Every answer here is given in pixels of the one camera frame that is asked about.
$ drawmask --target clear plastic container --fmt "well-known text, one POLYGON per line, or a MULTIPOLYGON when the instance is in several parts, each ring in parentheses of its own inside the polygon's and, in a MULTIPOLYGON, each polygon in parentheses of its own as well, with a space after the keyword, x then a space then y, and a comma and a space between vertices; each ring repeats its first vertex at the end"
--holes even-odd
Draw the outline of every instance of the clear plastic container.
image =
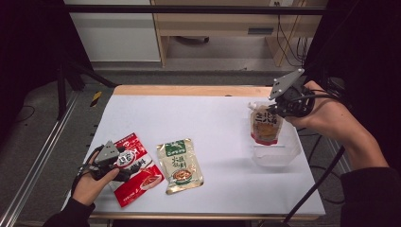
POLYGON ((285 120, 277 144, 264 146, 255 143, 254 140, 252 143, 253 160, 260 166, 287 166, 302 150, 296 129, 285 120))

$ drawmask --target black cable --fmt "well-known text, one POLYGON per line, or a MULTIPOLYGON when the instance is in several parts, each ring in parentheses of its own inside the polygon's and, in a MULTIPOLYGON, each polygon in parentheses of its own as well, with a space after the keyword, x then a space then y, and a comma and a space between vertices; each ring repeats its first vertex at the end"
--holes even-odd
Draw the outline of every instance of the black cable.
POLYGON ((290 101, 298 101, 298 100, 302 100, 302 99, 308 99, 308 98, 317 98, 317 97, 326 97, 326 98, 332 98, 335 99, 337 101, 339 101, 340 103, 342 103, 341 99, 337 96, 333 96, 333 95, 306 95, 306 96, 299 96, 299 97, 294 97, 293 99, 291 99, 290 101))
POLYGON ((77 176, 75 177, 75 179, 74 179, 74 181, 73 181, 73 184, 71 185, 71 196, 74 195, 74 192, 75 192, 75 189, 76 189, 76 187, 77 187, 77 184, 78 184, 79 180, 82 178, 83 175, 85 175, 85 174, 88 173, 88 172, 84 173, 84 171, 85 171, 86 169, 88 169, 88 167, 89 167, 89 165, 90 165, 89 162, 91 161, 92 157, 93 157, 98 151, 102 150, 103 147, 104 147, 104 146, 102 145, 102 146, 100 146, 100 147, 98 147, 98 148, 95 148, 94 151, 92 151, 92 153, 89 155, 89 157, 88 157, 88 159, 85 161, 85 163, 79 168, 78 174, 77 174, 77 176))
POLYGON ((320 89, 311 89, 309 91, 311 91, 311 92, 321 92, 321 93, 326 93, 326 94, 329 94, 329 95, 334 95, 333 93, 330 93, 329 91, 320 90, 320 89))
POLYGON ((306 68, 305 70, 309 70, 310 68, 313 68, 316 65, 320 64, 325 64, 327 61, 327 57, 331 56, 327 56, 327 53, 324 55, 324 52, 328 52, 327 48, 334 48, 332 47, 333 45, 331 44, 331 42, 334 40, 334 38, 336 36, 339 35, 340 29, 342 28, 342 26, 347 22, 348 18, 351 16, 352 12, 354 11, 354 9, 357 7, 357 5, 359 4, 360 0, 357 0, 356 3, 351 7, 351 9, 348 11, 347 15, 345 16, 345 18, 339 23, 339 25, 336 27, 336 29, 333 31, 333 33, 331 34, 331 36, 326 39, 326 41, 324 42, 324 45, 322 46, 322 48, 319 50, 319 52, 315 55, 315 60, 312 61, 306 68))
POLYGON ((283 46, 281 46, 280 41, 279 41, 279 39, 278 39, 278 33, 279 33, 280 27, 281 27, 281 24, 280 24, 280 15, 277 15, 277 20, 278 20, 278 23, 277 23, 276 40, 277 40, 278 46, 280 47, 281 51, 283 51, 283 55, 284 55, 284 57, 286 58, 286 60, 287 60, 287 62, 288 62, 289 65, 294 66, 294 67, 302 67, 302 65, 294 65, 294 64, 292 64, 291 62, 289 62, 289 59, 288 59, 288 57, 287 57, 287 54, 286 54, 286 52, 284 51, 283 46))
POLYGON ((32 109, 32 113, 30 113, 29 116, 27 116, 27 117, 25 117, 25 118, 23 118, 23 119, 16 120, 15 123, 20 123, 20 122, 23 122, 23 121, 28 120, 28 119, 36 112, 36 109, 35 109, 33 106, 28 106, 28 105, 26 105, 26 106, 23 106, 23 107, 29 107, 29 108, 31 108, 31 109, 32 109))
POLYGON ((284 30, 283 30, 283 28, 281 27, 280 15, 277 15, 277 17, 278 17, 278 25, 277 25, 277 26, 278 26, 278 30, 281 31, 281 33, 283 34, 283 37, 284 37, 284 39, 286 40, 287 46, 288 46, 289 50, 291 51, 292 56, 293 56, 298 62, 301 62, 301 61, 296 57, 296 55, 294 54, 294 51, 292 50, 291 45, 290 45, 290 43, 289 43, 289 39, 287 38, 286 33, 284 33, 284 30))
POLYGON ((306 192, 306 194, 301 198, 300 201, 292 208, 292 210, 288 213, 286 218, 284 219, 284 223, 288 223, 291 218, 294 216, 294 214, 298 211, 298 209, 305 203, 307 199, 313 194, 313 192, 318 189, 318 187, 322 184, 322 182, 327 178, 327 176, 330 174, 331 171, 333 171, 334 167, 336 164, 339 162, 340 158, 345 152, 345 148, 341 146, 339 152, 337 152, 336 156, 334 157, 333 161, 331 162, 330 166, 327 168, 327 170, 323 173, 323 175, 320 177, 320 179, 309 189, 309 191, 306 192))
POLYGON ((314 135, 319 135, 318 133, 312 133, 312 134, 299 134, 298 136, 314 136, 314 135))
MULTIPOLYGON (((310 168, 319 168, 319 169, 322 169, 322 170, 327 170, 327 168, 325 168, 323 166, 310 165, 309 167, 310 168)), ((335 176, 337 179, 340 179, 340 175, 337 174, 336 172, 331 171, 330 174, 335 176)), ((333 201, 333 200, 330 200, 330 199, 326 198, 322 192, 319 192, 319 194, 321 195, 322 199, 324 199, 327 202, 330 202, 330 203, 333 203, 333 204, 336 204, 336 205, 341 205, 341 204, 345 203, 345 199, 342 199, 341 201, 333 201)))
POLYGON ((313 156, 313 154, 315 153, 315 150, 316 150, 316 147, 319 145, 319 142, 321 141, 321 139, 322 139, 322 135, 320 135, 319 137, 318 137, 318 139, 316 140, 316 142, 315 142, 315 145, 313 146, 313 149, 310 151, 310 154, 309 154, 309 156, 307 157, 307 162, 310 164, 310 160, 312 159, 312 156, 313 156))
POLYGON ((306 130, 306 128, 298 129, 297 132, 304 131, 304 130, 306 130))
POLYGON ((307 38, 304 38, 304 46, 303 46, 303 51, 302 54, 299 53, 299 48, 300 48, 300 42, 302 38, 298 38, 298 43, 297 43, 297 57, 301 60, 301 65, 304 67, 305 60, 306 60, 306 52, 307 52, 307 38))

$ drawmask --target gray floor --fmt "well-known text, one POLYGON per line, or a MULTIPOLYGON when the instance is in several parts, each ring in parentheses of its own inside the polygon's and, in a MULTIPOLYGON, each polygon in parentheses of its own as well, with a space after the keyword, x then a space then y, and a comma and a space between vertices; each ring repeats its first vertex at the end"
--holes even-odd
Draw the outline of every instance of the gray floor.
MULTIPOLYGON (((208 44, 199 41, 173 39, 165 68, 160 63, 97 62, 99 74, 122 84, 216 84, 216 85, 269 85, 274 78, 294 67, 284 64, 275 67, 263 38, 214 38, 208 44)), ((15 226, 40 225, 49 216, 60 211, 65 192, 77 173, 100 121, 102 111, 113 89, 84 76, 87 83, 82 92, 68 91, 75 98, 75 106, 67 124, 50 148, 51 154, 41 175, 26 197, 26 204, 18 212, 15 226), (90 107, 95 92, 102 96, 95 107, 90 107)), ((0 150, 0 214, 4 214, 25 176, 35 163, 46 139, 57 124, 57 86, 49 83, 32 91, 17 117, 7 142, 0 150)), ((312 150, 318 135, 301 131, 305 154, 312 150)), ((317 146, 312 165, 328 166, 333 158, 323 139, 317 146)), ((312 168, 317 179, 322 170, 312 168)), ((331 176, 320 188, 329 200, 340 201, 340 181, 331 176)), ((326 215, 314 221, 292 222, 292 226, 339 226, 340 205, 323 201, 326 215)), ((106 220, 91 220, 105 226, 106 220)))

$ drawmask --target black pole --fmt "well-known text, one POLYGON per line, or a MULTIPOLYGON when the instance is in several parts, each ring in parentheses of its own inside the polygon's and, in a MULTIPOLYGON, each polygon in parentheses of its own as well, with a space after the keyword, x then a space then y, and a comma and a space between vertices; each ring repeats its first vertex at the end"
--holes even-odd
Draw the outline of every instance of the black pole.
POLYGON ((345 9, 294 7, 235 7, 235 6, 147 6, 147 5, 44 5, 45 9, 86 13, 185 13, 185 14, 270 14, 327 15, 345 13, 345 9))

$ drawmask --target wooden table edge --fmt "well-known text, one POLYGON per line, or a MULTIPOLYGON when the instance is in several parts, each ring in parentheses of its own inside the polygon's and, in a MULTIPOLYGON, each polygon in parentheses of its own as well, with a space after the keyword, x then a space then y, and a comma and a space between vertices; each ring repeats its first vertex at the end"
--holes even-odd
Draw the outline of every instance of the wooden table edge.
POLYGON ((199 85, 119 85, 114 96, 265 96, 271 87, 199 85))
MULTIPOLYGON (((319 215, 296 215, 291 220, 315 220, 319 215)), ((90 218, 101 219, 196 219, 196 220, 283 220, 286 215, 225 215, 225 214, 132 214, 95 213, 90 218)))

